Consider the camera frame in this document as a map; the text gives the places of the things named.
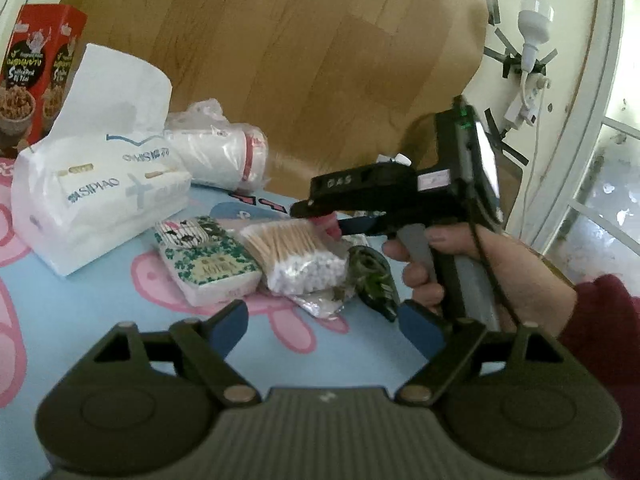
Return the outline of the dark red sleeve forearm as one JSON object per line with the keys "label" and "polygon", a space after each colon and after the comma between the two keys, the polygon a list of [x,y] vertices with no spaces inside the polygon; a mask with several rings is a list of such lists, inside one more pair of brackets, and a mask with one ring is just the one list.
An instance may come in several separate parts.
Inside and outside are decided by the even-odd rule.
{"label": "dark red sleeve forearm", "polygon": [[560,343],[608,389],[623,426],[608,456],[616,479],[639,477],[639,299],[614,275],[575,287],[577,302]]}

